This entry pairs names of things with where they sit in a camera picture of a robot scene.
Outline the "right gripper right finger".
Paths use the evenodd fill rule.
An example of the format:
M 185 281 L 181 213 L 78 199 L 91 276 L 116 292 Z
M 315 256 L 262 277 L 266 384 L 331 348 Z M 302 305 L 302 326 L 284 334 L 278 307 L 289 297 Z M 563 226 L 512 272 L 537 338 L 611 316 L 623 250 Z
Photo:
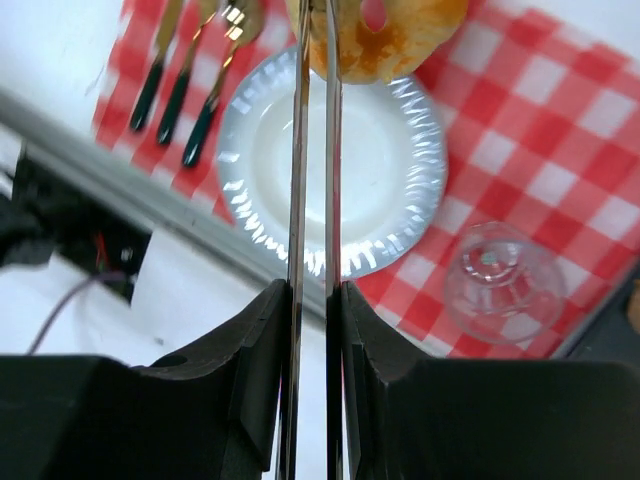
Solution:
M 438 359 L 342 288 L 355 479 L 635 479 L 639 372 L 613 362 Z

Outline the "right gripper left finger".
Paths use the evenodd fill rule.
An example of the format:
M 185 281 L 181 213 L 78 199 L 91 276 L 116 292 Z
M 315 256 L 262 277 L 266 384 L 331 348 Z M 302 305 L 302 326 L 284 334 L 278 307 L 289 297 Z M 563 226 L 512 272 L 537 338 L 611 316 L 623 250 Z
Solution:
M 286 284 L 148 366 L 1 360 L 5 479 L 258 479 L 271 464 Z

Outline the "metal tongs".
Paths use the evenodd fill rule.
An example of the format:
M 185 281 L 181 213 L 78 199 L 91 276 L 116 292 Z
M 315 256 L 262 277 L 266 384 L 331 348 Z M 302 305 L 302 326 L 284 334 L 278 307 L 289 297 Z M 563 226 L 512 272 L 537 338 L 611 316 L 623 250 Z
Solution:
M 303 286 L 306 273 L 324 278 L 326 297 L 327 476 L 343 476 L 341 352 L 341 146 L 343 88 L 339 4 L 301 1 L 292 115 L 287 298 L 288 358 L 282 366 L 276 476 L 296 476 Z M 326 52 L 325 86 L 312 101 L 311 46 L 318 25 Z

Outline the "round bagel bread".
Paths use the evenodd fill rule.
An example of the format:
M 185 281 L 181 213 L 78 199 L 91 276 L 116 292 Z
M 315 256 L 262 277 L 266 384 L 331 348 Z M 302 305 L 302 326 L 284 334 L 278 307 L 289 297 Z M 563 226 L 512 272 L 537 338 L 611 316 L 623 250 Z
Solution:
M 337 8 L 342 80 L 362 85 L 388 83 L 415 71 L 462 25 L 467 0 L 384 1 L 385 23 L 374 31 L 359 1 Z

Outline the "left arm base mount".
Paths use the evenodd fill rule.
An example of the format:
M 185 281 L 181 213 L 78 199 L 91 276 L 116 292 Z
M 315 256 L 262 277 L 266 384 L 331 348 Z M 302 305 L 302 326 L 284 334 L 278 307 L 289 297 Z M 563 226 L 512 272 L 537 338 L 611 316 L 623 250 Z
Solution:
M 132 300 L 151 235 L 91 199 L 27 154 L 3 167 L 12 193 L 1 196 L 1 265 L 42 266 L 61 255 L 89 275 L 121 272 L 109 288 Z

